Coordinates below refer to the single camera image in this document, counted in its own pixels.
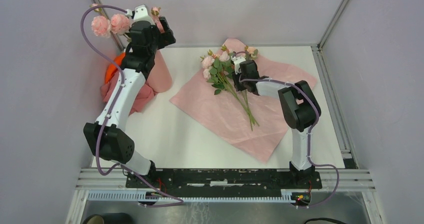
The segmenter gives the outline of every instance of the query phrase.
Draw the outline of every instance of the white wall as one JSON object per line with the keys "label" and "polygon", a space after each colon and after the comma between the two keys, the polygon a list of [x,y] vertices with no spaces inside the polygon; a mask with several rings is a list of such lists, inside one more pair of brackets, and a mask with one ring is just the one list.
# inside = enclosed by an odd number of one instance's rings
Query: white wall
{"label": "white wall", "polygon": [[423,223],[424,0],[351,0],[324,56],[389,223]]}
{"label": "white wall", "polygon": [[227,38],[255,46],[316,44],[341,1],[101,0],[124,9],[162,7],[176,38],[173,47],[220,46]]}
{"label": "white wall", "polygon": [[[83,126],[100,113],[106,69],[80,34],[89,5],[0,0],[1,223],[63,223],[89,164]],[[115,54],[111,40],[89,38]]]}

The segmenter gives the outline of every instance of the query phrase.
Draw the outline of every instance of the white tabletop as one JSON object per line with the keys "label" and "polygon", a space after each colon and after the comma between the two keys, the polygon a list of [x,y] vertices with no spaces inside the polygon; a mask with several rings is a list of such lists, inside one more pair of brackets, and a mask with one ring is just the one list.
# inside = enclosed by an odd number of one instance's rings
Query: white tabletop
{"label": "white tabletop", "polygon": [[[256,48],[262,56],[276,62],[300,67],[318,80],[313,93],[322,114],[313,129],[312,160],[316,164],[333,164],[338,168],[345,168],[311,47],[258,46]],[[134,141],[135,150],[145,158],[154,161],[157,168],[289,168],[292,156],[290,130],[283,137],[269,161],[263,163],[228,144],[169,102],[170,98],[199,71],[201,68],[199,57],[209,49],[215,52],[219,48],[190,47],[161,50],[172,75],[173,86],[170,90],[159,93],[144,107],[143,112],[136,112],[128,118],[125,133]],[[102,167],[110,167],[112,162],[101,160],[100,164]]]}

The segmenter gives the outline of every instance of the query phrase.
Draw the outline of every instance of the pink wrapping paper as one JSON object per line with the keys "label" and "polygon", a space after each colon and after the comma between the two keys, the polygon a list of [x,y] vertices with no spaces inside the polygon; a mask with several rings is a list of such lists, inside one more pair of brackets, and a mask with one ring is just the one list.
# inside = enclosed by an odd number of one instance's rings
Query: pink wrapping paper
{"label": "pink wrapping paper", "polygon": [[[241,41],[232,38],[224,44],[235,52],[243,51],[245,47]],[[305,80],[311,88],[316,85],[317,79],[306,71],[269,60],[261,56],[260,49],[258,51],[255,61],[259,75],[292,83]],[[206,82],[202,72],[200,69],[170,102],[229,144],[266,163],[289,129],[280,101],[248,93],[250,109],[260,125],[251,131],[249,118],[240,103],[227,91],[214,95],[215,88]]]}

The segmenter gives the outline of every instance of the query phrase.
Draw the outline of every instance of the black mounting plate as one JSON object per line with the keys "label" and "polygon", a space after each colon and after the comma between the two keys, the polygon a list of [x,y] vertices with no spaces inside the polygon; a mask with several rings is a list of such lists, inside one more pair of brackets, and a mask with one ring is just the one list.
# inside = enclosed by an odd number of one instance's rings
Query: black mounting plate
{"label": "black mounting plate", "polygon": [[[156,169],[149,176],[159,188],[159,179],[166,193],[176,197],[234,198],[281,197],[281,189],[322,189],[320,174],[314,171],[303,183],[295,184],[293,174],[285,169]],[[149,188],[135,175],[128,173],[127,188]]]}

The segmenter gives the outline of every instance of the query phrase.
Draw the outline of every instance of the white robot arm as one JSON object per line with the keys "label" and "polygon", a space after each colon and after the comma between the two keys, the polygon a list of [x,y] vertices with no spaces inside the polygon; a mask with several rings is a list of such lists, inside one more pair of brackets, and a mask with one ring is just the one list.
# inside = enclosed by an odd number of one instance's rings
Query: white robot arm
{"label": "white robot arm", "polygon": [[[298,104],[297,99],[302,100],[303,97],[290,85],[264,81],[271,80],[266,76],[259,77],[255,61],[246,60],[243,56],[233,56],[231,60],[234,63],[233,81],[237,91],[247,89],[258,96],[268,96],[280,100],[284,118],[291,127],[293,139],[290,168],[294,168],[299,172],[312,168],[313,166],[308,160],[309,134],[307,130],[316,120],[316,114],[313,112],[312,107],[306,101]],[[300,81],[296,85],[308,95],[317,108],[319,115],[321,115],[321,109],[308,83]]]}
{"label": "white robot arm", "polygon": [[124,80],[122,82],[123,77],[119,75],[102,113],[95,123],[86,123],[83,131],[93,155],[96,155],[96,144],[101,137],[99,157],[124,164],[144,176],[154,168],[154,163],[135,151],[133,140],[125,134],[125,127],[134,100],[155,65],[156,51],[174,44],[176,40],[165,17],[159,18],[164,30],[161,33],[145,5],[136,7],[134,11],[127,9],[126,16],[134,22],[128,33],[131,42],[120,66]]}

